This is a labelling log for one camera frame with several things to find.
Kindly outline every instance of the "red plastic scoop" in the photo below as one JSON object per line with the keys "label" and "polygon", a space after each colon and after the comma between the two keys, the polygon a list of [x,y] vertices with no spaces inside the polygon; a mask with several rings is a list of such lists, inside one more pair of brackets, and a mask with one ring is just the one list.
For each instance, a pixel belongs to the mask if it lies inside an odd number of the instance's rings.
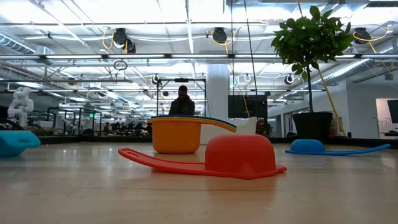
{"label": "red plastic scoop", "polygon": [[157,159],[132,149],[119,149],[123,157],[145,166],[179,174],[212,175],[239,179],[270,177],[287,168],[275,165],[271,142],[260,135],[225,135],[206,147],[206,162],[176,162]]}

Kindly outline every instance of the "dark jacket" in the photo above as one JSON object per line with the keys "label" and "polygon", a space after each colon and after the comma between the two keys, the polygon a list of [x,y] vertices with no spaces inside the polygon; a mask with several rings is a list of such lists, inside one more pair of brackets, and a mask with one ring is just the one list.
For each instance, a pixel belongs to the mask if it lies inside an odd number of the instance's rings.
{"label": "dark jacket", "polygon": [[195,103],[187,96],[187,99],[182,101],[176,99],[172,102],[169,115],[191,115],[195,112]]}

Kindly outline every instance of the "ceiling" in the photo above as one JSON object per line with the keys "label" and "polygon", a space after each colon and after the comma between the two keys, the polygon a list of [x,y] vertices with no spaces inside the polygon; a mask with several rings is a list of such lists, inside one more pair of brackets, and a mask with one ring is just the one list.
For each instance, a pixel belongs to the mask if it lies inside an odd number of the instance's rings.
{"label": "ceiling", "polygon": [[[300,17],[295,1],[264,1],[247,0],[247,13],[244,1],[234,1],[234,7],[225,4],[223,0],[44,0],[40,8],[33,0],[2,0],[0,2],[0,34],[9,37],[32,48],[44,46],[54,54],[123,54],[121,49],[111,45],[112,33],[116,28],[126,28],[127,35],[137,48],[137,54],[273,54],[271,47],[274,31],[279,30],[279,23],[293,17]],[[321,10],[333,9],[332,16],[342,17],[344,23],[351,22],[355,27],[365,27],[372,35],[378,38],[386,33],[386,24],[390,30],[385,38],[374,42],[375,46],[396,37],[398,25],[398,8],[396,7],[366,7],[369,1],[350,1],[349,4],[327,4],[328,1],[302,1],[303,14],[309,16],[309,7],[317,5]],[[223,27],[233,44],[217,45],[211,39],[211,32],[215,27]],[[347,53],[369,52],[370,47],[354,45]],[[0,54],[14,55],[18,52],[0,45]],[[118,73],[113,69],[115,60],[56,60],[51,65],[36,63],[33,60],[7,60],[8,65],[15,69],[9,70],[3,64],[0,69],[2,79],[18,79],[29,81],[32,79],[92,80],[92,85],[109,90],[134,90],[132,92],[115,92],[117,97],[99,96],[97,93],[87,92],[81,83],[38,83],[42,90],[81,90],[78,93],[59,92],[54,97],[64,101],[63,97],[86,98],[87,102],[123,102],[139,103],[143,113],[153,112],[156,104],[156,92],[153,90],[152,78],[206,78],[207,64],[211,60],[170,60],[170,59],[130,59],[125,60],[129,66],[125,71]],[[321,64],[322,71],[328,71],[338,64]],[[253,65],[247,61],[237,61],[233,65],[233,74],[242,90],[254,88]],[[28,74],[18,72],[19,69],[28,71]],[[291,72],[290,66],[279,62],[256,62],[254,73],[257,79],[257,88],[261,89],[289,89],[299,86],[303,80],[295,79],[292,86],[284,84],[284,78]],[[360,77],[370,75],[371,71],[361,73]],[[114,79],[114,82],[101,83],[100,80]],[[179,83],[170,82],[164,87],[169,90],[169,96],[160,96],[162,100],[171,100],[177,97],[175,91]],[[197,99],[197,110],[203,112],[204,92],[201,83],[187,83],[193,99]],[[69,99],[72,103],[81,103]],[[167,103],[162,106],[165,113]]]}

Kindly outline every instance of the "white column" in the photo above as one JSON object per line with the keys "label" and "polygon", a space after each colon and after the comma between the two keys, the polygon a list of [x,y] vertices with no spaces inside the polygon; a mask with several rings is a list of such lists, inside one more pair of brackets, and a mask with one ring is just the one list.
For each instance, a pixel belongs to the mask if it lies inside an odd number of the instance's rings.
{"label": "white column", "polygon": [[228,120],[229,70],[227,64],[207,65],[206,116]]}

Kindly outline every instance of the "person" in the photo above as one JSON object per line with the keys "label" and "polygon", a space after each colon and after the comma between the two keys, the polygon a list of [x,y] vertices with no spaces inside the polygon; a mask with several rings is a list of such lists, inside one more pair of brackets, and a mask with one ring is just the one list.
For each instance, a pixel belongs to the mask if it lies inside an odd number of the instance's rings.
{"label": "person", "polygon": [[188,88],[185,85],[178,89],[178,98],[172,102],[169,115],[191,115],[195,112],[195,103],[187,94]]}
{"label": "person", "polygon": [[104,127],[104,135],[107,136],[110,132],[111,130],[109,129],[109,122],[107,122]]}

